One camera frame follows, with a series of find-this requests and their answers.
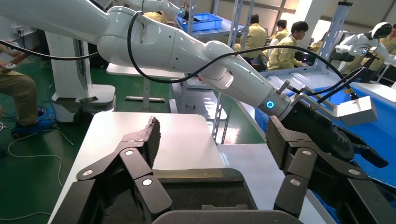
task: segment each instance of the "person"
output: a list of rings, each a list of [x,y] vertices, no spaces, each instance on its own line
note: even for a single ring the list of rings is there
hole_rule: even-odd
[[[152,12],[152,13],[145,13],[144,14],[146,17],[153,19],[157,22],[161,22],[163,24],[168,24],[168,20],[165,17],[165,14],[163,13],[163,11],[159,11],[159,12]]]
[[[320,41],[313,42],[310,45],[311,51],[315,54],[319,54],[320,48],[322,47],[323,41],[325,40],[326,33],[323,34],[323,37]]]
[[[278,22],[276,22],[276,27],[278,28],[278,30],[274,33],[274,35],[272,35],[269,38],[269,41],[272,41],[273,39],[278,39],[279,41],[281,41],[285,37],[287,37],[289,31],[286,28],[286,26],[287,26],[286,20],[278,20]]]
[[[297,41],[302,40],[305,32],[308,31],[308,24],[304,21],[299,21],[291,27],[291,35],[283,38],[278,45],[297,46]],[[276,48],[269,56],[267,67],[269,71],[292,69],[294,65],[297,67],[307,66],[307,64],[297,61],[294,58],[295,50],[288,48]]]
[[[388,52],[392,55],[396,55],[396,24],[392,26],[392,31],[390,34],[385,37],[381,38],[380,42],[384,45],[384,47],[388,50]],[[378,57],[379,59],[375,59],[370,67],[368,68],[367,72],[361,76],[361,82],[362,83],[369,83],[370,80],[375,76],[377,71],[382,67],[385,59],[376,53],[375,51],[371,51],[371,53]],[[370,58],[365,57],[363,61],[361,62],[361,65],[364,66],[365,63],[369,60]]]
[[[287,25],[286,20],[278,20],[278,22],[276,22],[276,27],[278,30],[274,33],[274,35],[272,35],[269,38],[269,41],[272,41],[273,39],[277,39],[278,41],[283,40],[283,38],[285,38],[289,34],[289,31],[286,28],[286,25]],[[261,53],[262,62],[265,63],[268,58],[269,58],[268,49],[263,50]]]
[[[240,38],[240,43],[235,44],[235,51],[241,50],[241,44],[243,43],[243,39],[245,38],[245,34]],[[249,31],[247,33],[245,50],[263,47],[267,40],[267,31],[259,25],[259,15],[252,15],[250,19]],[[260,55],[261,51],[249,52],[243,55],[243,58],[252,65],[252,60],[257,58]]]
[[[19,52],[11,52],[7,46],[0,44],[0,54],[4,52],[12,57],[20,55]],[[34,80],[26,75],[5,68],[8,62],[0,60],[0,93],[14,98],[17,122],[15,132],[31,134],[52,127],[51,121],[39,121]],[[0,116],[3,108],[0,105]]]

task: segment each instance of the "khaki pants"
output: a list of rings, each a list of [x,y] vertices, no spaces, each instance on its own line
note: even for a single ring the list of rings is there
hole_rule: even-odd
[[[20,125],[29,126],[38,122],[36,84],[31,77],[15,71],[0,73],[0,93],[14,98]]]

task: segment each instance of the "hand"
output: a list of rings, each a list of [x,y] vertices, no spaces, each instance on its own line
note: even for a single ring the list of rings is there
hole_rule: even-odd
[[[8,62],[0,62],[0,72],[1,73],[7,74],[7,73],[11,72],[10,70],[5,69],[6,65],[8,65],[8,64],[10,64],[10,63],[8,63]]]
[[[21,55],[21,53],[19,51],[16,52],[11,52],[8,50],[8,52],[6,52],[8,55],[10,55],[11,57],[18,57],[19,55]]]

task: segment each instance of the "workbench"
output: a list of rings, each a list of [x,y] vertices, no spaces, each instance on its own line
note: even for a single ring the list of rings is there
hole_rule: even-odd
[[[259,209],[272,208],[284,175],[265,144],[224,145],[218,150],[206,120],[200,115],[101,112],[92,120],[49,224],[71,184],[77,181],[77,173],[113,152],[125,134],[143,129],[151,116],[155,116],[161,126],[160,147],[153,169],[235,168],[245,176]],[[321,211],[320,204],[315,208]],[[315,208],[310,201],[304,202],[301,215],[304,224],[324,223]]]
[[[180,72],[169,72],[164,70],[157,69],[141,69],[144,74],[153,77],[153,78],[161,78],[161,79],[181,79],[184,78],[184,73]],[[123,76],[141,76],[141,74],[134,67],[124,67],[110,63],[106,69],[106,72],[112,75],[123,75]],[[137,100],[143,101],[143,109],[149,109],[149,103],[151,102],[160,102],[165,103],[165,99],[163,98],[151,98],[150,97],[150,80],[141,76],[143,81],[143,97],[138,96],[127,96],[125,100]]]

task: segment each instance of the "black cable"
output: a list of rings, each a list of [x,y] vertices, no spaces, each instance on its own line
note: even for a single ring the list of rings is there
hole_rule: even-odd
[[[21,38],[23,48],[31,50],[31,49],[26,47],[25,34],[22,31],[20,31],[20,30],[18,30],[18,34],[19,34],[19,37]],[[44,61],[42,58],[34,59],[34,58],[30,58],[30,57],[32,57],[32,55],[28,55],[26,58],[28,60],[30,60],[30,61],[33,61],[33,62],[43,62]]]
[[[314,95],[318,95],[318,94],[325,93],[325,92],[328,92],[328,91],[330,91],[330,90],[333,90],[333,89],[336,88],[338,85],[340,85],[342,82],[346,82],[349,78],[351,78],[352,76],[354,76],[356,72],[360,72],[360,69],[361,69],[361,68],[364,68],[364,67],[360,67],[360,68],[357,68],[357,69],[353,70],[351,73],[349,73],[349,74],[346,75],[344,78],[342,78],[341,80],[339,80],[339,81],[338,81],[336,84],[334,84],[333,86],[331,86],[331,87],[329,87],[329,88],[327,88],[327,89],[325,89],[325,90],[318,91],[318,92],[307,93],[307,95],[308,95],[308,96],[314,96]]]
[[[340,87],[338,87],[337,89],[331,91],[330,93],[327,93],[326,95],[324,95],[322,98],[320,98],[318,100],[318,103],[321,104],[323,101],[327,100],[329,97],[331,97],[332,95],[336,94],[337,92],[339,92],[340,90],[344,89],[345,86],[349,85],[351,82],[353,82],[355,79],[357,79],[360,75],[360,73],[362,71],[366,71],[367,68],[365,67],[361,67],[360,70],[358,72],[356,72],[356,74],[354,74],[354,76],[352,78],[350,78],[347,82],[345,82],[343,85],[341,85]]]
[[[96,53],[93,53],[93,54],[90,54],[90,55],[81,56],[81,57],[57,57],[57,56],[51,56],[51,55],[40,54],[40,53],[31,51],[31,50],[28,50],[28,49],[24,49],[24,48],[21,48],[21,47],[17,47],[17,46],[15,46],[15,45],[12,45],[12,44],[10,44],[10,43],[8,43],[8,42],[5,42],[5,41],[3,41],[3,40],[0,40],[0,44],[3,44],[3,45],[5,45],[5,46],[7,46],[7,47],[10,47],[10,48],[14,48],[14,49],[16,49],[16,50],[18,50],[18,51],[21,51],[21,52],[24,52],[24,53],[26,53],[26,54],[35,55],[35,56],[41,57],[41,58],[43,58],[43,59],[48,59],[48,60],[77,61],[77,60],[88,59],[88,58],[91,58],[91,57],[96,57],[96,56],[99,55],[99,52],[96,52]]]
[[[207,67],[209,67],[211,64],[215,63],[217,60],[227,57],[227,56],[237,56],[239,54],[245,54],[245,53],[250,53],[250,52],[254,52],[254,51],[258,51],[258,50],[266,50],[266,49],[275,49],[275,48],[287,48],[287,49],[297,49],[300,50],[302,52],[305,52],[309,55],[314,56],[315,58],[319,59],[320,61],[322,61],[323,63],[325,63],[328,67],[330,67],[339,77],[340,79],[343,79],[344,76],[328,61],[326,61],[324,58],[322,58],[321,56],[307,50],[301,47],[297,47],[297,46],[289,46],[289,45],[274,45],[274,46],[266,46],[266,47],[260,47],[260,48],[253,48],[253,49],[249,49],[249,50],[244,50],[244,51],[239,51],[239,52],[233,52],[233,53],[227,53],[227,54],[223,54],[220,55],[219,57],[213,59],[212,61],[210,61],[208,64],[204,65],[202,68],[198,69],[197,71],[195,71],[194,73],[188,75],[187,77],[178,79],[178,80],[161,80],[161,79],[157,79],[157,78],[152,78],[148,75],[146,75],[137,65],[136,61],[134,60],[133,54],[132,54],[132,28],[134,25],[134,22],[136,21],[136,18],[143,14],[142,11],[137,11],[131,20],[131,23],[129,24],[129,29],[128,29],[128,35],[127,35],[127,49],[128,49],[128,54],[130,57],[130,60],[132,62],[132,64],[134,65],[135,69],[146,79],[153,81],[153,82],[157,82],[157,83],[164,83],[164,84],[173,84],[173,83],[180,83],[180,82],[184,82],[192,77],[194,77],[195,75],[197,75],[198,73],[200,73],[201,71],[203,71],[204,69],[206,69]],[[350,90],[351,92],[351,99],[357,99],[358,96],[356,95],[356,93],[353,92],[351,86],[349,84],[346,85],[346,87]]]

